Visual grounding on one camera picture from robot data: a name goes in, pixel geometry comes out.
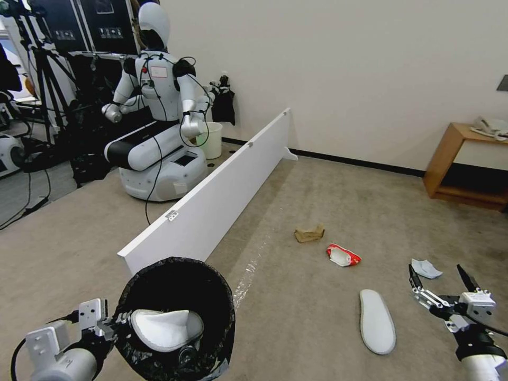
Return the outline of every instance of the crumpled paper bag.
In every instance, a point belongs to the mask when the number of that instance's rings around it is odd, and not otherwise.
[[[296,228],[295,237],[299,243],[316,241],[324,236],[324,225],[319,224],[314,230],[302,230]]]

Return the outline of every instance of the white wall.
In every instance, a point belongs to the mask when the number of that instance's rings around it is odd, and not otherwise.
[[[450,121],[508,119],[506,0],[161,0],[169,50],[227,70],[247,140],[290,106],[293,148],[425,170]]]

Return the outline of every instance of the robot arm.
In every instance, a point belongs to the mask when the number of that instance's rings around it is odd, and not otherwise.
[[[185,60],[180,60],[173,66],[173,75],[178,81],[182,99],[182,135],[188,138],[201,135],[205,132],[205,112],[213,102],[214,95],[207,93],[196,99],[196,70]]]
[[[142,95],[130,98],[134,88],[139,85],[135,76],[134,60],[131,60],[126,60],[123,65],[122,77],[116,87],[113,102],[102,107],[103,115],[113,123],[118,123],[123,114],[145,107]]]

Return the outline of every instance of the tripod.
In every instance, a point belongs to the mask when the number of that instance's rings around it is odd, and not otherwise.
[[[36,74],[40,92],[41,113],[44,121],[44,127],[46,129],[46,139],[48,144],[52,145],[51,122],[48,113],[49,110],[55,113],[56,125],[61,127],[63,130],[66,128],[64,125],[64,117],[66,118],[67,124],[72,124],[73,115],[69,110],[67,100],[65,99],[62,89],[56,79],[55,73],[51,68],[49,59],[51,59],[63,71],[63,73],[71,81],[73,81],[73,83],[76,83],[76,81],[74,80],[74,77],[69,72],[69,70],[58,60],[57,55],[44,47],[51,41],[48,38],[49,32],[44,26],[45,24],[43,22],[43,10],[34,8],[34,10],[30,12],[23,6],[22,3],[19,3],[15,0],[6,0],[6,3],[8,7],[4,7],[2,10],[0,10],[0,13],[6,17],[13,17],[16,21],[16,25],[21,36],[21,45],[25,48],[28,56],[28,72],[30,72],[30,66],[33,66],[30,60],[30,54],[32,53],[34,56],[35,65],[37,67]],[[35,17],[38,21],[38,26],[45,36],[43,40],[38,37],[30,16]],[[51,109],[48,108],[46,90],[53,106]]]

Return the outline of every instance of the shoe insole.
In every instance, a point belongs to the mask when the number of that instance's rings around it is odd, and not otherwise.
[[[395,348],[395,327],[385,301],[371,289],[360,291],[361,337],[368,349],[387,355]]]

